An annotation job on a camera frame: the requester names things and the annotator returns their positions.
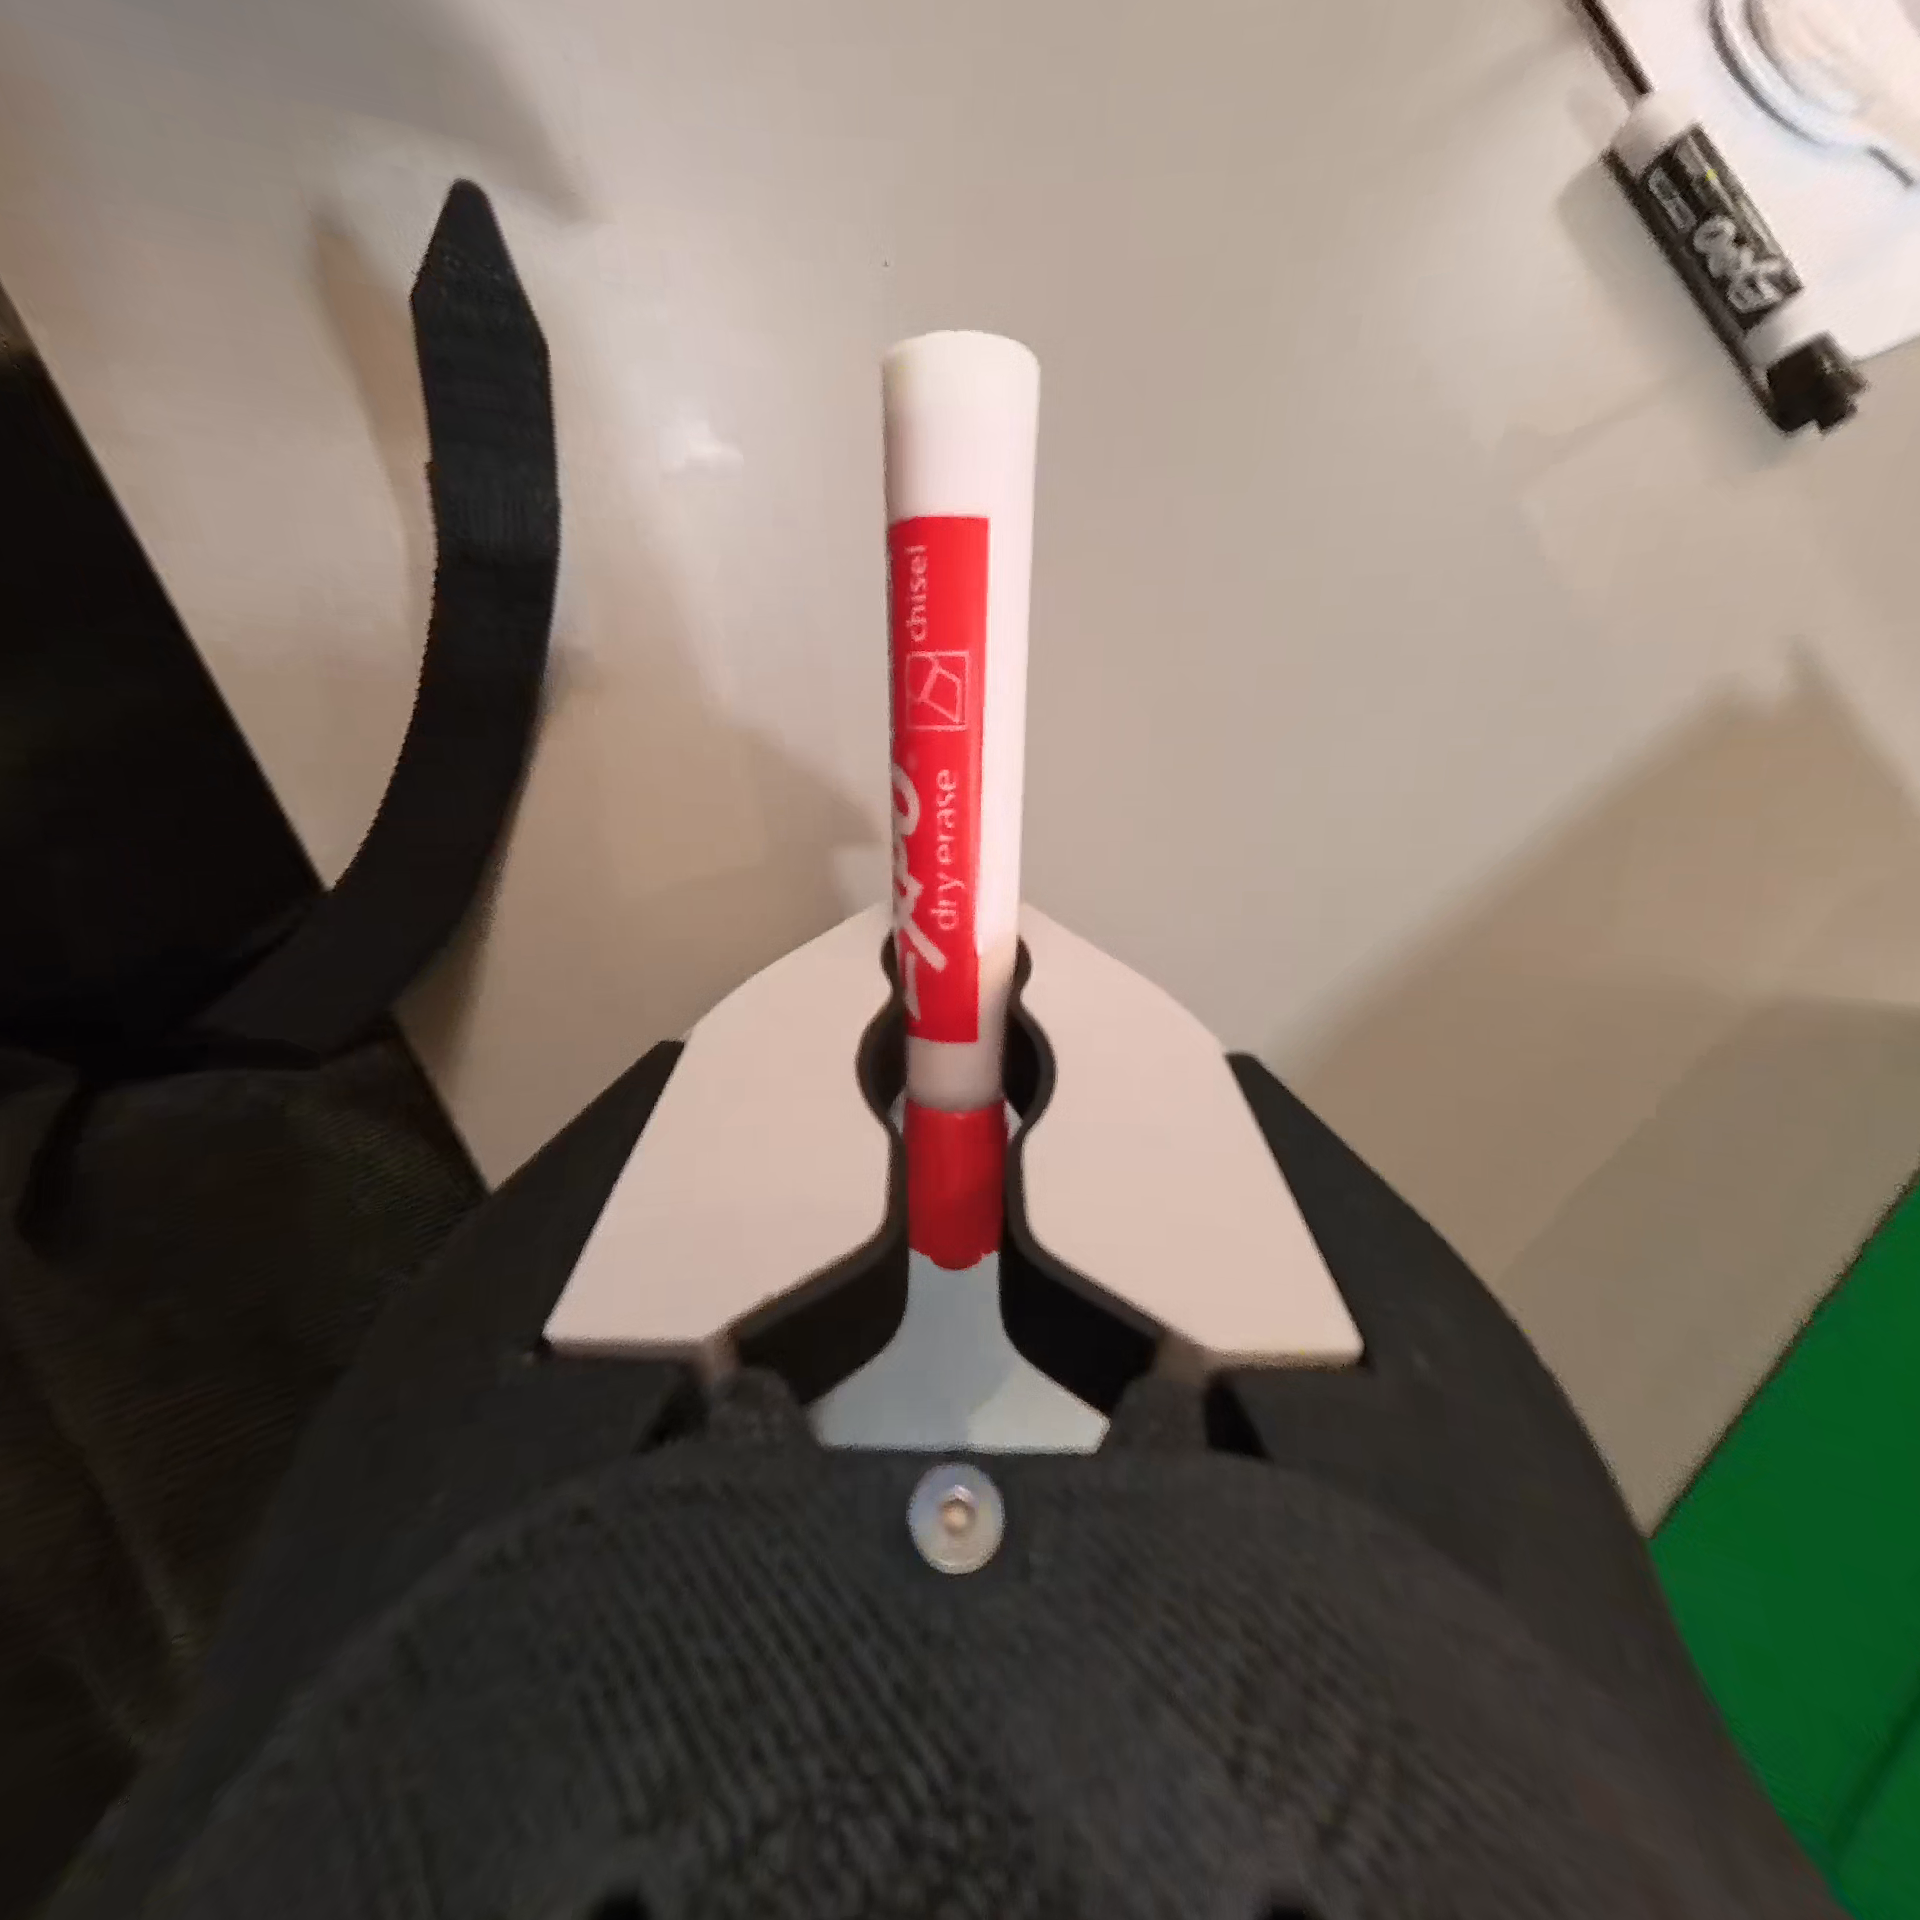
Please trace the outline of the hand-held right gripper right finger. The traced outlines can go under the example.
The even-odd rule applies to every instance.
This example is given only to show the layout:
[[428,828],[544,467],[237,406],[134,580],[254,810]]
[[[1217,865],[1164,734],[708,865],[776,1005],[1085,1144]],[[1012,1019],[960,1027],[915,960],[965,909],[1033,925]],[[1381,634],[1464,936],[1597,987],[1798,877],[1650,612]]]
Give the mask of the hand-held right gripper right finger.
[[1219,1038],[1029,905],[1001,1320],[1045,1373],[1338,1370],[1360,1333]]

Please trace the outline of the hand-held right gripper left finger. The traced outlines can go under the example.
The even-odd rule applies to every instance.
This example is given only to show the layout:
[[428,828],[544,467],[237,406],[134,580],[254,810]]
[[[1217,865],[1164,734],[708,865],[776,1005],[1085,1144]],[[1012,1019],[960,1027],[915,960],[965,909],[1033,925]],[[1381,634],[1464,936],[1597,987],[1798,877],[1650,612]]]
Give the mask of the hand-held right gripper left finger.
[[705,1373],[854,1373],[906,1320],[899,1138],[859,1067],[894,1009],[872,905],[684,1038],[544,1344]]

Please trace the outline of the red dry erase marker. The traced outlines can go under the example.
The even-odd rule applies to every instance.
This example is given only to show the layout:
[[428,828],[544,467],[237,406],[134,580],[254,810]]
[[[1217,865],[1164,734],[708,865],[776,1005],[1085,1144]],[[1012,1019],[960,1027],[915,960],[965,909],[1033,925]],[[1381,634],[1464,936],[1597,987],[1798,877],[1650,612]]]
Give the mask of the red dry erase marker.
[[965,1272],[1001,1244],[1041,362],[925,332],[882,356],[881,410],[907,1246]]

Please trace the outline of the black dry erase marker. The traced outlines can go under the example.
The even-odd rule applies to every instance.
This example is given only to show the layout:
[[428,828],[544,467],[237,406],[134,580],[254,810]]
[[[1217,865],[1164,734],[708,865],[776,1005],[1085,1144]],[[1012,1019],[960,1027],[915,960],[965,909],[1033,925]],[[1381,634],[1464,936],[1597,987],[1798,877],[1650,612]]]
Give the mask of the black dry erase marker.
[[1694,107],[1642,93],[1602,160],[1765,418],[1787,436],[1849,422],[1866,378]]

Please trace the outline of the green plastic storage box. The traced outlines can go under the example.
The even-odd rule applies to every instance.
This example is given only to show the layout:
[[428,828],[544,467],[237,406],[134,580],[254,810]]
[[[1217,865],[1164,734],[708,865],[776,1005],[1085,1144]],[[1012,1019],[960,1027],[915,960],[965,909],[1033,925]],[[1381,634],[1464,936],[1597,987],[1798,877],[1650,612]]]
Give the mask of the green plastic storage box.
[[1841,1907],[1918,1915],[1918,1188],[1650,1538],[1688,1650]]

